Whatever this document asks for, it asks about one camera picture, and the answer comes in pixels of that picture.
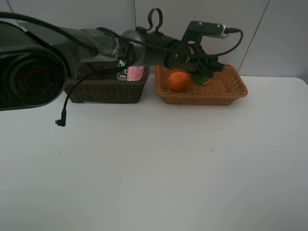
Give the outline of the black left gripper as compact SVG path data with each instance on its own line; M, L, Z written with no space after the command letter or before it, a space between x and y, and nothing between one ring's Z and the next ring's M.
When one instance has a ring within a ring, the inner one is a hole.
M199 73L212 77L215 72L223 72L226 65L218 61L218 57L209 57L201 45L189 45L183 41L173 43L169 47L172 52L166 56L166 67L180 69L190 74Z

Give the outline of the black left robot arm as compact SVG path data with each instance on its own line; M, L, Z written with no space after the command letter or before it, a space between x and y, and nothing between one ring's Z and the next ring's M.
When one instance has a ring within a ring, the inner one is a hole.
M225 30L222 25L192 21L177 40L142 27L119 36L102 27L54 31L34 23L19 28L1 22L0 108L18 110L51 103L68 80L77 78L82 63L122 60L128 66L163 65L212 76L225 66L218 55L206 54L200 41Z

